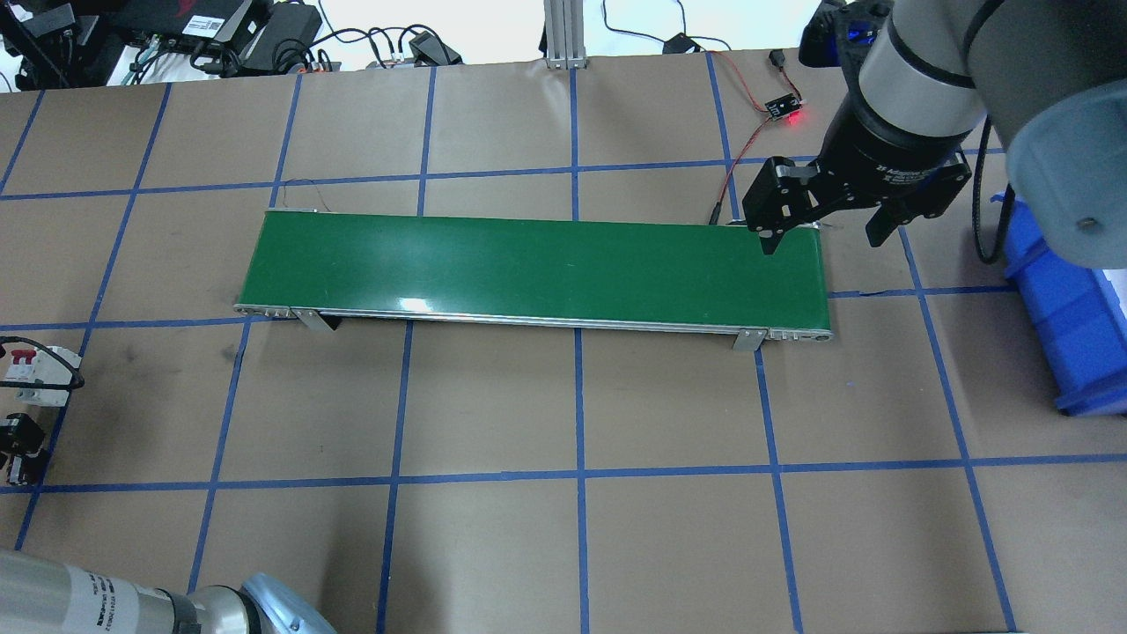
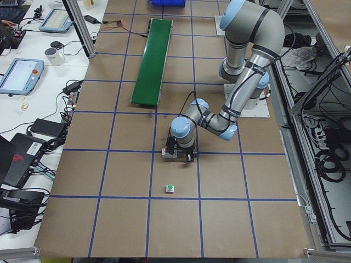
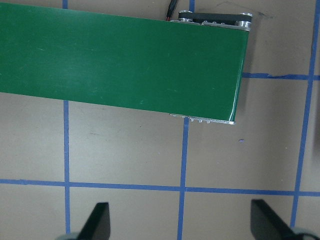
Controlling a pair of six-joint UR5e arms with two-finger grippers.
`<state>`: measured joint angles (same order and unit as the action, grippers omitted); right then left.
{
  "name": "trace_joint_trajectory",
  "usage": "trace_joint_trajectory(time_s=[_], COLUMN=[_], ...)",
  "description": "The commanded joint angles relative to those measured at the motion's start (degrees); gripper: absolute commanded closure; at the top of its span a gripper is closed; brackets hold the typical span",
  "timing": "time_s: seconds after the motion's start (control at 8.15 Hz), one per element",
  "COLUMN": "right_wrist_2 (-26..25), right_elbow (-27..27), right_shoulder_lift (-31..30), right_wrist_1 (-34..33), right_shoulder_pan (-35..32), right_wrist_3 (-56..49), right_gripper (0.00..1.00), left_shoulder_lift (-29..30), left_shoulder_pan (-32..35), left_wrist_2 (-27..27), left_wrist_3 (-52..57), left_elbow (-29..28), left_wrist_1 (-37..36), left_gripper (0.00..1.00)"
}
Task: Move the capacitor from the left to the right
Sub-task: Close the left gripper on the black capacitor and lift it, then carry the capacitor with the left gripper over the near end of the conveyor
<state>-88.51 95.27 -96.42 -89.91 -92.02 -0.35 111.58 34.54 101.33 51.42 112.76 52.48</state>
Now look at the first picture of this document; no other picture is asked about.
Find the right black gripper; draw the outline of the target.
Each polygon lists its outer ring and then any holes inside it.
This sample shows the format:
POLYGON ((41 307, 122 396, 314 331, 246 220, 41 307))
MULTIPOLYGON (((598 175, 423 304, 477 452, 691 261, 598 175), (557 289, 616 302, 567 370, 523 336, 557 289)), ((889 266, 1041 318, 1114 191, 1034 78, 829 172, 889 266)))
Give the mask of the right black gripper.
POLYGON ((829 120, 817 159, 769 157, 743 196, 744 218, 764 255, 787 232, 820 221, 820 209, 868 209, 872 248, 907 217, 941 216, 971 180, 962 133, 920 136, 881 119, 862 98, 846 96, 829 120))

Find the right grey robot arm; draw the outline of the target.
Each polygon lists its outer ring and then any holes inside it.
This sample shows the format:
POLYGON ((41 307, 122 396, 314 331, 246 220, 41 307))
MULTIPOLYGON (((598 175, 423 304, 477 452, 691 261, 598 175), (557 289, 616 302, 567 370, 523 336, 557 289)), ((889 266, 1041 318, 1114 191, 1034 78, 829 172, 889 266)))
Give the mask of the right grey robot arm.
POLYGON ((1054 253, 1122 269, 1124 21, 1122 1, 822 1, 799 60, 846 93, 809 164, 771 157, 744 195, 762 252, 840 211, 873 209, 873 247, 941 217, 980 130, 1054 253))

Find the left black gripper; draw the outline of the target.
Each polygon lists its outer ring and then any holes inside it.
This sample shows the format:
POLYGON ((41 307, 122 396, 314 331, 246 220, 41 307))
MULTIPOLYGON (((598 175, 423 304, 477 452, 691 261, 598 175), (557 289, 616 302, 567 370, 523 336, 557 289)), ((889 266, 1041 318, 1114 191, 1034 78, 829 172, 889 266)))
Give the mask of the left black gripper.
POLYGON ((5 417, 1 421, 3 466, 12 464, 17 457, 26 457, 32 459, 33 465, 45 467, 45 437, 43 428, 30 416, 17 412, 5 417))

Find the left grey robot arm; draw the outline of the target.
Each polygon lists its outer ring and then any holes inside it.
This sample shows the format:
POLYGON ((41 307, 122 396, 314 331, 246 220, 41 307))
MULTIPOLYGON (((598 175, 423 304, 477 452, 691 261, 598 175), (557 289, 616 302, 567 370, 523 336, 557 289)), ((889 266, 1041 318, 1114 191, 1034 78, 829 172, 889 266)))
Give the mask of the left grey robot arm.
POLYGON ((5 633, 334 633, 301 595, 264 573, 174 593, 32 557, 1 555, 5 633))

